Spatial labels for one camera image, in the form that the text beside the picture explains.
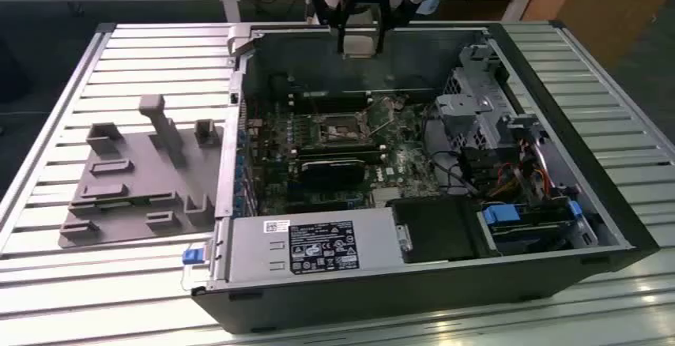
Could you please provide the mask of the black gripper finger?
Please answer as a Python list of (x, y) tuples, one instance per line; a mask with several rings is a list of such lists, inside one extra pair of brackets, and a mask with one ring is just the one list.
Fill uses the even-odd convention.
[(327, 25), (336, 34), (336, 50), (344, 53), (345, 27), (352, 10), (352, 0), (311, 0), (319, 24)]
[(407, 0), (380, 0), (377, 38), (375, 51), (384, 50), (385, 33), (410, 22), (410, 5)]

